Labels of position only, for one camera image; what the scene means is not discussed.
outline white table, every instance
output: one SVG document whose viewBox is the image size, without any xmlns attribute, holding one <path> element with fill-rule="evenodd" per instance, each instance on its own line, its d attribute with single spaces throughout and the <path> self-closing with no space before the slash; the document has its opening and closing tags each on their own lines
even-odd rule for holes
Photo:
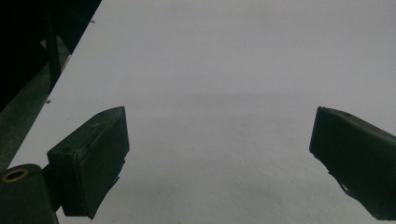
<svg viewBox="0 0 396 224">
<path fill-rule="evenodd" d="M 396 1 L 104 0 L 11 166 L 125 105 L 93 221 L 376 223 L 308 151 L 319 105 L 396 133 Z"/>
</svg>

